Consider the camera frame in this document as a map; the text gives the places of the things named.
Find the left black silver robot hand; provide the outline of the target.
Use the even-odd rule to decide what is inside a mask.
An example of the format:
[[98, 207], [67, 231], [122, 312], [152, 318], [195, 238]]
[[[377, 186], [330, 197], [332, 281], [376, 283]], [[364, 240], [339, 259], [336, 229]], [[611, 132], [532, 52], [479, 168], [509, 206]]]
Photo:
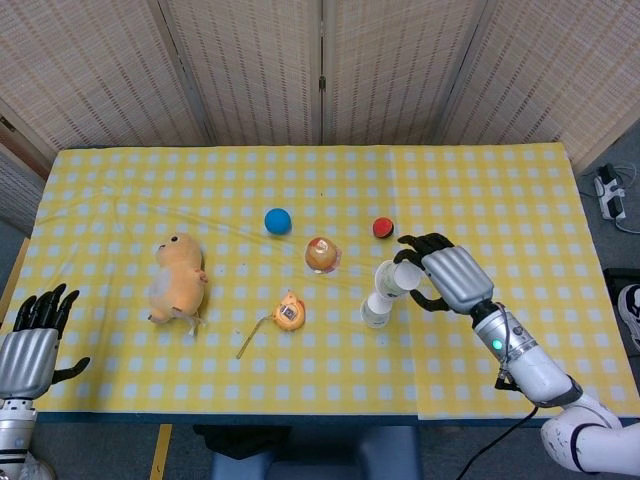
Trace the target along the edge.
[[64, 283], [20, 306], [13, 329], [1, 344], [1, 399], [33, 401], [51, 386], [71, 380], [89, 366], [83, 357], [74, 365], [56, 367], [60, 343], [70, 311], [80, 292]]

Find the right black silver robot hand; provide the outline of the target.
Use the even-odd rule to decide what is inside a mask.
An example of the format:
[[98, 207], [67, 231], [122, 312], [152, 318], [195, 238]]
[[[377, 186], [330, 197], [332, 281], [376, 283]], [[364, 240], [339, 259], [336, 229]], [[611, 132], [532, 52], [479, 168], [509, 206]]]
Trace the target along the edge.
[[440, 233], [403, 235], [398, 242], [408, 248], [398, 251], [395, 264], [408, 261], [421, 269], [440, 296], [428, 299], [419, 290], [409, 292], [414, 302], [428, 312], [454, 311], [474, 317], [478, 305], [496, 310], [494, 284], [474, 258]]

